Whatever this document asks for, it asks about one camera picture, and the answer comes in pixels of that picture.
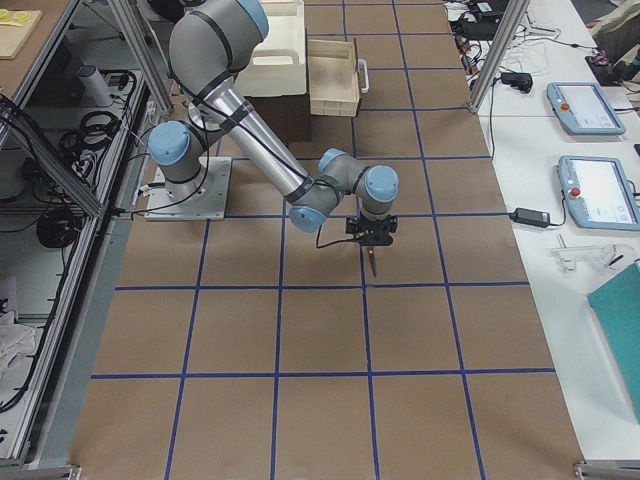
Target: white container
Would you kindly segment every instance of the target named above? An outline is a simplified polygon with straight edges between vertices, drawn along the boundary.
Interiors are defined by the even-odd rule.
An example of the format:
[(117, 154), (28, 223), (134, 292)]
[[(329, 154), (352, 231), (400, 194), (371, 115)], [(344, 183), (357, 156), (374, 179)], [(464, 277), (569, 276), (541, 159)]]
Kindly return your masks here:
[(278, 97), (307, 92), (307, 63), (302, 0), (263, 0), (269, 35), (253, 51), (236, 79), (245, 97)]
[(308, 61), (311, 114), (355, 117), (362, 94), (369, 91), (367, 62), (358, 59), (355, 39), (309, 40)]

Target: white screen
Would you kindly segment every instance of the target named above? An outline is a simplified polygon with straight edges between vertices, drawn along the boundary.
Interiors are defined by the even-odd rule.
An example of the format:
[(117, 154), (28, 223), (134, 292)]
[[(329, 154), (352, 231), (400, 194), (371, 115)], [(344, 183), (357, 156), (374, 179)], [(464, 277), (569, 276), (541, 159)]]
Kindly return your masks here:
[(560, 91), (580, 127), (615, 128), (617, 126), (592, 86), (564, 85), (560, 87)]
[(609, 223), (636, 223), (625, 201), (615, 164), (574, 160), (573, 167), (580, 184), (589, 220)]

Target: teal object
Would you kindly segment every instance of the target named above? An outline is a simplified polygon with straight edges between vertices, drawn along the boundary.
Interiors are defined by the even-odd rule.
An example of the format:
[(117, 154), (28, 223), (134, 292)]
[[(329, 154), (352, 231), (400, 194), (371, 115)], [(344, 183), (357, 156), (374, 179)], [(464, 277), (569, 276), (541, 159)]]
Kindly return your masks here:
[(640, 422), (640, 262), (589, 295)]

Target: open drawer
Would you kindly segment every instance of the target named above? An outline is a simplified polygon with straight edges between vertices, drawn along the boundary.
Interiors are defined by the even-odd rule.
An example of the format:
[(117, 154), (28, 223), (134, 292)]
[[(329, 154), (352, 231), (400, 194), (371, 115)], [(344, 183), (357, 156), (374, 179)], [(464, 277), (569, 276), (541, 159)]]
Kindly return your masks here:
[(355, 117), (369, 90), (367, 63), (358, 59), (356, 40), (309, 40), (307, 62), (311, 114)]

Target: robotic arm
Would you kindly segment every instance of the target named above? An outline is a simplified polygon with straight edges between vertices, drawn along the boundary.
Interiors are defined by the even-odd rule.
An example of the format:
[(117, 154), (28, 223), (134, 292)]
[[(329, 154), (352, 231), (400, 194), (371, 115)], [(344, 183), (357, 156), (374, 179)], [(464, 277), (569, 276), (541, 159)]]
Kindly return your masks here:
[(165, 176), (165, 188), (180, 201), (202, 184), (199, 156), (229, 135), (292, 205), (289, 217), (305, 232), (320, 228), (344, 195), (361, 201), (358, 218), (348, 219), (347, 233), (362, 246), (390, 245), (396, 218), (390, 215), (399, 178), (388, 166), (368, 167), (347, 153), (328, 150), (312, 178), (262, 118), (233, 88), (234, 75), (250, 61), (268, 33), (258, 0), (191, 0), (174, 27), (170, 68), (192, 100), (182, 121), (154, 128), (149, 149)]

